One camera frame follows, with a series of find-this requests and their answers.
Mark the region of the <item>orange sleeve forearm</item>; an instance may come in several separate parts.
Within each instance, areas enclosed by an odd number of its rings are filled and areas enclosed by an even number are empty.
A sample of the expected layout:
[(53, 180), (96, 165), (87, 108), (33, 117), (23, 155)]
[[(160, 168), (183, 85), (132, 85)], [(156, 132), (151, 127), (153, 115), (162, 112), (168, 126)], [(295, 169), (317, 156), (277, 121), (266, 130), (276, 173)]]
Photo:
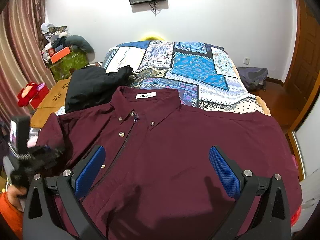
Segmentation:
[(8, 200), (7, 193), (1, 193), (1, 215), (4, 220), (18, 237), (18, 239), (23, 239), (22, 229), (23, 229), (23, 213), (17, 210)]

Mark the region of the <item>person's left hand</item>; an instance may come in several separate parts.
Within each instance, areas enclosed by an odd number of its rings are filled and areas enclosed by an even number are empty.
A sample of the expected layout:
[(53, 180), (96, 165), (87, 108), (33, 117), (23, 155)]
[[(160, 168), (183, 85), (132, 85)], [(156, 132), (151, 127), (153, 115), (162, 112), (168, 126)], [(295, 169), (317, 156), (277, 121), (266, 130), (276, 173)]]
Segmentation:
[(27, 189), (25, 187), (15, 187), (11, 185), (8, 187), (7, 198), (9, 203), (15, 207), (17, 210), (23, 212), (23, 207), (21, 205), (20, 199), (27, 194)]

